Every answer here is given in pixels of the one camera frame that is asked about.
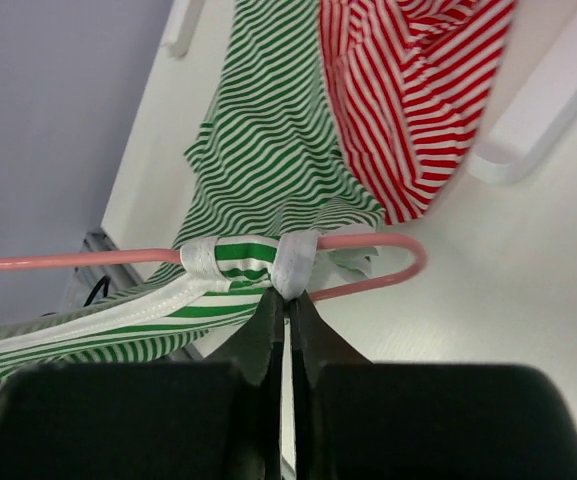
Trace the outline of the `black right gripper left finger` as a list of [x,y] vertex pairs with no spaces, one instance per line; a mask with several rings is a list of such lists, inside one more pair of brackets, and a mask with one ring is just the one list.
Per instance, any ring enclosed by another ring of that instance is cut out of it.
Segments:
[[48,364],[0,390],[0,479],[277,479],[283,301],[206,359]]

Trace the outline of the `red white striped tank top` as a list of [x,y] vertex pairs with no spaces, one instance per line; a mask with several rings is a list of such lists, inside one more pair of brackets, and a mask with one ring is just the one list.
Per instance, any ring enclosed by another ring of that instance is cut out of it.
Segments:
[[474,143],[512,1],[324,1],[322,64],[345,160],[389,224],[423,217]]

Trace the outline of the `pink wire hanger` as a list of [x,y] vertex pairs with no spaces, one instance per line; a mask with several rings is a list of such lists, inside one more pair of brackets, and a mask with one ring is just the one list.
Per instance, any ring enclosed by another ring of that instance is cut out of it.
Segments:
[[[414,261],[409,267],[396,273],[315,291],[310,294],[310,298],[318,302],[403,283],[419,274],[427,264],[427,253],[422,244],[411,237],[396,233],[331,235],[319,238],[317,243],[317,249],[320,251],[377,246],[404,249],[414,257]],[[149,262],[180,264],[182,257],[176,250],[162,248],[2,257],[0,258],[0,271],[74,268]]]

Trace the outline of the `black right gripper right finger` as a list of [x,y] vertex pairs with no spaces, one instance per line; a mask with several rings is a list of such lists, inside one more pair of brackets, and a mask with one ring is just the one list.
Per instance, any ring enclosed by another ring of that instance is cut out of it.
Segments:
[[577,479],[554,383],[512,364],[375,363],[289,303],[300,479]]

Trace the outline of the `green white striped tank top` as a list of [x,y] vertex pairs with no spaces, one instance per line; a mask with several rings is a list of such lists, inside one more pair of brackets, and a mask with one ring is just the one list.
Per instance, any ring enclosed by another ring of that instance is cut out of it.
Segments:
[[196,183],[174,248],[143,284],[0,327],[0,383],[48,362],[150,362],[245,322],[282,235],[369,231],[378,201],[346,167],[322,77],[315,1],[239,1],[225,64],[186,160]]

